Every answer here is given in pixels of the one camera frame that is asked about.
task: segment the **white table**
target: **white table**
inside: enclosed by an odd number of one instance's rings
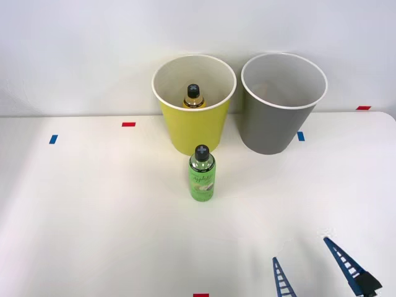
[[[273,256],[300,297],[354,296],[325,235],[393,296],[396,122],[314,113],[301,131],[259,155],[229,116],[202,203],[161,116],[0,119],[0,296],[275,297]]]

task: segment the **black bottle cap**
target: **black bottle cap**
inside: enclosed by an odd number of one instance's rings
[[[196,84],[189,85],[187,87],[187,96],[190,98],[198,98],[199,97],[199,86]]]
[[[209,148],[204,145],[200,144],[196,147],[196,159],[197,161],[204,162],[209,159]]]

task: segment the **plastic bottle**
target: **plastic bottle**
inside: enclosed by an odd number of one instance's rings
[[[198,85],[192,84],[187,87],[187,96],[184,97],[183,107],[184,108],[204,108],[204,107],[206,107],[205,99],[200,94]]]
[[[215,187],[216,162],[209,148],[200,144],[189,160],[189,184],[191,196],[196,201],[208,201]]]

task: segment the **red tape marker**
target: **red tape marker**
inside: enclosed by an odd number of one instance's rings
[[[371,108],[371,106],[364,106],[364,105],[361,105],[361,106],[359,106],[356,110],[369,110]]]
[[[136,126],[135,122],[123,122],[123,127],[134,127]]]

